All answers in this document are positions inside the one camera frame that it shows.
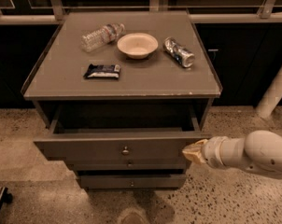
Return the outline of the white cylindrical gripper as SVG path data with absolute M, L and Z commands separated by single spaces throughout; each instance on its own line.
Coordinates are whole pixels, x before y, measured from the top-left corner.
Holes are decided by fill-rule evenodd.
M 214 169 L 227 169 L 220 156 L 220 148 L 227 136 L 212 137 L 189 144 L 182 149 L 184 157 L 196 164 L 208 164 Z

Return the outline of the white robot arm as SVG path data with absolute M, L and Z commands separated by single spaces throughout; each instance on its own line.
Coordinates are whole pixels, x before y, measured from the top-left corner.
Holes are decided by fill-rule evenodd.
M 235 168 L 243 172 L 282 179 L 282 136 L 255 131 L 244 138 L 215 136 L 185 146 L 184 157 L 213 169 Z

